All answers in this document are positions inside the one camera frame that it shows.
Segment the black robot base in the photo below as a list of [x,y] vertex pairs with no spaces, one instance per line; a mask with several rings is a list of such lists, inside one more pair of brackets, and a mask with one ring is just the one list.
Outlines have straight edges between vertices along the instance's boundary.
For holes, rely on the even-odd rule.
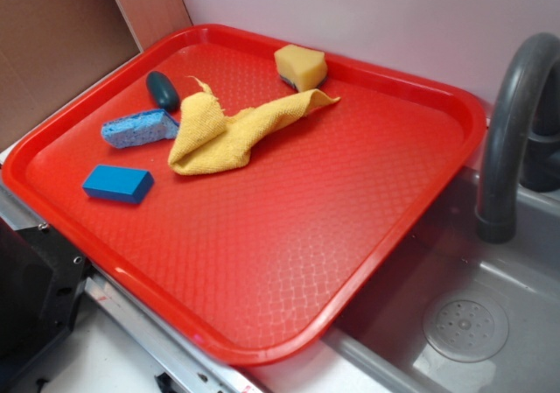
[[1,222],[1,391],[74,329],[90,262],[56,228]]

